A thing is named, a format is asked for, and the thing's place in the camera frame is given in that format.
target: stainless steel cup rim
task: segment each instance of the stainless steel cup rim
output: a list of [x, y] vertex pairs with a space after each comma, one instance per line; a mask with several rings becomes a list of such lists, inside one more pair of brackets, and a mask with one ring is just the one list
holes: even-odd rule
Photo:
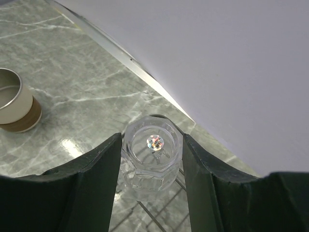
[[2, 110], [5, 107], [9, 106], [10, 104], [12, 104], [16, 100], [18, 98], [18, 96], [20, 95], [22, 87], [23, 87], [23, 80], [21, 79], [21, 77], [15, 71], [13, 71], [12, 69], [0, 68], [0, 72], [2, 70], [10, 71], [13, 74], [15, 74], [18, 77], [18, 79], [19, 79], [20, 85], [19, 85], [19, 90], [18, 90], [17, 94], [15, 95], [15, 97], [12, 100], [10, 100], [8, 103], [6, 103], [4, 106], [0, 107], [0, 110]]

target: octagonal glass jar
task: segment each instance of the octagonal glass jar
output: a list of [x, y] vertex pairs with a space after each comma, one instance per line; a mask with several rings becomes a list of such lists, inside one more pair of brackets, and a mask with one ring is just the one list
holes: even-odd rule
[[175, 181], [183, 136], [166, 118], [145, 116], [130, 124], [121, 151], [120, 174], [133, 199], [155, 201]]

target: marble countertop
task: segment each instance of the marble countertop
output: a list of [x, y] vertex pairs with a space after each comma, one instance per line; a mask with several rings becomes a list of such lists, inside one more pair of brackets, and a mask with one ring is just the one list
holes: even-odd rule
[[[255, 174], [43, 0], [19, 0], [0, 7], [0, 28], [0, 67], [21, 75], [43, 111], [39, 124], [28, 132], [0, 131], [1, 175], [41, 174], [150, 114], [167, 116], [220, 159]], [[178, 219], [181, 224], [167, 225], [166, 218], [175, 216], [169, 207], [162, 209], [162, 202], [147, 207], [158, 213], [166, 231], [190, 231], [185, 191], [175, 186], [170, 198], [176, 192], [173, 200], [178, 203], [169, 206], [184, 212]], [[160, 231], [139, 204], [120, 196], [115, 196], [117, 217], [112, 216], [111, 231], [123, 231], [123, 226]], [[178, 208], [182, 201], [185, 209]]]

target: cup with brown band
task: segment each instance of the cup with brown band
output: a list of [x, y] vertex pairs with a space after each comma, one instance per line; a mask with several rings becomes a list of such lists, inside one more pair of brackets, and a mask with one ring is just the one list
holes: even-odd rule
[[0, 68], [0, 128], [24, 132], [40, 120], [42, 109], [21, 77], [13, 70]]

